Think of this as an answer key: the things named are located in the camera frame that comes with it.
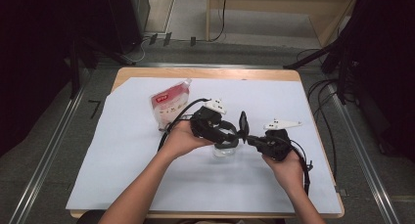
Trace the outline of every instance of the wooden desk in background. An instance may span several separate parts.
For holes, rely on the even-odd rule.
[[[294,70],[281,70],[281,69],[226,69],[226,68],[189,68],[189,67],[124,67],[119,70],[115,84],[113,86],[113,91],[124,82],[126,82],[131,77],[168,77],[168,78],[194,78],[194,81],[197,81],[196,78],[208,78],[208,79],[236,79],[236,80],[277,80],[277,81],[294,81],[300,83],[300,76]],[[305,98],[304,93],[300,93],[300,98],[302,96]],[[330,165],[327,161],[326,155],[324,153],[324,148],[321,144],[320,138],[317,132],[318,143],[321,147],[321,150],[324,154],[323,164],[326,164],[330,170]],[[333,186],[335,182],[331,176],[331,181]],[[342,200],[339,194],[335,200],[338,202],[341,208],[341,213],[323,213],[325,218],[339,218],[344,215],[344,207]],[[85,211],[85,209],[70,209],[70,214],[73,217],[80,217]],[[149,218],[287,218],[295,217],[294,213],[255,213],[255,212],[183,212],[183,211],[149,211]]]
[[[309,15],[322,47],[325,47],[355,0],[226,0],[226,10]],[[207,0],[207,40],[210,40],[210,10],[223,8],[223,0]]]

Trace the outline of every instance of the table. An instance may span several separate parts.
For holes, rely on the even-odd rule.
[[[226,0],[226,10],[276,12],[309,15],[322,47],[349,15],[355,0]],[[210,38],[210,10],[222,9],[223,0],[207,0],[207,34]]]
[[[194,78],[194,82],[203,81],[203,79],[199,80],[198,78],[209,78],[209,79],[220,78],[220,79],[229,79],[229,81],[232,81],[232,79],[234,79],[234,80],[263,80],[263,82],[267,83],[267,84],[272,84],[272,83],[275,82],[275,80],[282,81],[284,83],[294,83],[296,85],[300,82],[300,76],[294,70],[233,69],[233,68],[188,68],[188,67],[175,67],[175,68],[168,68],[168,67],[157,67],[157,68],[151,68],[151,67],[125,67],[125,68],[122,68],[118,72],[118,75],[115,79],[115,84],[114,84],[114,87],[113,87],[113,93],[118,91],[118,94],[119,94],[120,87],[124,88],[125,84],[131,83],[131,81],[135,81],[135,79],[130,79],[131,77],[141,77],[141,78],[143,78],[143,77],[168,77],[168,78],[192,77],[192,78]],[[302,89],[300,89],[299,94],[300,94],[299,100],[302,99],[302,101],[305,101],[305,94],[304,94]],[[307,111],[306,114],[311,115],[311,112],[310,112],[309,108],[308,108],[308,111]],[[97,127],[96,135],[100,133],[99,129],[100,129],[100,124],[102,123],[103,115],[101,116],[99,125]],[[317,151],[319,151],[321,153],[321,156],[322,156],[322,159],[320,159],[320,162],[324,166],[327,166],[328,170],[327,170],[327,173],[326,173],[325,176],[326,176],[326,178],[328,177],[329,183],[331,183],[331,185],[335,186],[335,182],[334,182],[333,177],[332,177],[331,172],[330,172],[330,166],[328,165],[327,158],[324,154],[324,149],[321,145],[321,141],[320,141],[320,138],[318,136],[318,132],[316,131],[314,121],[311,120],[308,125],[313,129],[313,132],[315,132],[313,134],[314,134],[314,136],[316,137],[316,140],[317,140],[317,142],[316,142]],[[88,159],[88,157],[92,157],[93,154],[97,154],[97,152],[96,152],[97,151],[97,145],[93,145],[96,140],[99,140],[99,139],[96,139],[94,137],[94,140],[91,144],[91,147],[88,151],[88,154],[85,158],[85,161]],[[122,157],[125,158],[125,159],[128,159],[128,155],[123,155]],[[86,163],[85,161],[82,164],[81,170],[84,168],[84,164]],[[92,161],[93,161],[94,164],[100,162],[98,159],[95,159],[95,160],[93,159]],[[162,190],[163,189],[163,187],[162,187],[163,184],[168,183],[168,180],[171,178],[171,176],[169,176],[167,173],[164,176],[163,181],[161,182],[161,187],[159,188],[159,190]],[[81,185],[78,184],[78,180],[80,180],[79,176],[78,176],[78,179],[76,180],[76,184],[73,188],[72,193],[74,193],[75,190],[77,190],[77,191],[82,190]],[[312,188],[313,188],[313,185],[311,185],[311,190],[310,190],[311,194],[314,193],[312,191]],[[325,218],[338,218],[338,217],[341,217],[341,216],[344,215],[344,207],[343,207],[343,204],[342,204],[342,201],[340,199],[339,194],[333,193],[332,195],[334,196],[334,200],[336,201],[335,205],[338,205],[340,207],[340,211],[338,211],[337,213],[323,213],[322,215]],[[74,217],[79,217],[80,215],[82,215],[82,213],[84,213],[87,210],[87,209],[76,209],[76,208],[72,208],[72,207],[70,207],[69,209],[70,209],[71,215],[74,216]],[[278,212],[278,213],[276,213],[276,212],[235,212],[235,211],[223,211],[223,212],[222,211],[196,211],[196,212],[195,211],[189,211],[188,212],[188,211],[163,211],[163,210],[151,210],[148,214],[149,218],[196,218],[196,217],[197,218],[287,218],[287,217],[294,217],[294,216],[295,215],[294,215],[293,212]]]

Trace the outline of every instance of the floor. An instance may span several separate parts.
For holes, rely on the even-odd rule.
[[[191,47],[191,36],[205,37],[204,0],[174,0],[172,1],[170,19],[160,20],[159,26],[165,31],[172,32],[172,40],[168,46],[163,46],[162,40],[149,45],[148,42],[137,47],[127,56],[139,60],[137,66],[150,67],[152,64],[191,64],[210,65],[242,65],[258,66],[261,68],[281,68],[302,58],[311,51],[306,49],[321,48],[315,35],[310,31],[307,18],[302,15],[259,15],[245,14],[249,22],[245,33],[250,36],[241,36],[230,26],[237,24],[237,19],[226,21],[225,33],[218,42],[197,42]],[[264,20],[278,21],[275,24],[259,25],[261,16]],[[162,31],[161,28],[148,30],[149,34]],[[318,80],[326,78],[319,70],[319,61],[314,61],[299,69],[304,90]],[[28,204],[20,219],[14,218],[11,223],[75,223],[76,220],[65,210],[70,191],[76,180],[77,171],[82,164],[83,157],[93,138],[98,123],[102,105],[110,93],[116,72],[121,66],[111,59],[101,56],[98,68],[84,72],[85,87],[82,95],[76,102],[69,100],[70,85],[66,86],[56,97],[53,104],[42,114],[27,138],[0,157],[0,223],[8,223],[19,205],[24,192],[31,192],[34,197]],[[93,101],[102,101],[101,107],[93,115],[96,104]],[[55,129],[60,126],[61,118],[67,112],[67,107],[73,106],[75,111],[69,115],[68,125],[60,135],[52,152],[50,164],[43,166],[43,180],[38,181],[41,186],[30,190],[33,174],[45,152],[50,151]],[[316,96],[310,102],[312,110],[318,108]],[[351,137],[350,125],[346,124],[342,109],[346,108],[347,117],[352,121],[352,127],[358,132],[358,142]],[[328,223],[415,223],[413,210],[415,209],[415,166],[405,157],[386,157],[379,152],[378,143],[373,136],[364,115],[358,106],[347,104],[339,107],[337,99],[331,99],[324,107],[324,113],[329,118],[335,137],[335,151],[337,154],[337,184],[342,194],[345,206],[345,216],[339,219],[327,220]],[[322,117],[316,119],[316,124],[328,160],[334,169],[334,149],[330,134]],[[361,143],[364,152],[370,159],[377,177],[386,189],[393,211],[399,221],[387,220],[380,204],[375,199],[374,188],[368,178],[361,155],[356,150],[356,144]],[[290,219],[288,223],[297,223]]]

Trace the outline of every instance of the red label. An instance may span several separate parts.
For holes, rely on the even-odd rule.
[[[164,101],[166,99],[168,99],[168,95],[167,94],[166,95],[162,95],[162,96],[156,98],[156,102],[159,103],[159,102],[162,102],[162,101]]]

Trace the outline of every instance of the snack bag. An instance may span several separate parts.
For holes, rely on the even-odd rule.
[[[159,130],[165,130],[187,106],[189,99],[189,86],[192,79],[186,80],[159,92],[150,97],[153,114],[159,124]]]

